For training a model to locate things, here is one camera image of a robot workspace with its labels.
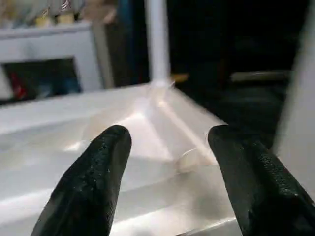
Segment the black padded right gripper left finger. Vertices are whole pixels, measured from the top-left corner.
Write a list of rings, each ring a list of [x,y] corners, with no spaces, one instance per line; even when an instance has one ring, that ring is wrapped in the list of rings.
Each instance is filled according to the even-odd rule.
[[[31,235],[109,235],[131,145],[121,125],[95,137],[62,175]]]

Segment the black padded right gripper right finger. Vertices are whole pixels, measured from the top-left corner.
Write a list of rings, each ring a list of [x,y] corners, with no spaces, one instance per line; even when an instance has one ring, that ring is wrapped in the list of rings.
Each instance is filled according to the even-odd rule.
[[[214,126],[207,137],[245,236],[313,236],[315,203],[265,145],[250,134]]]

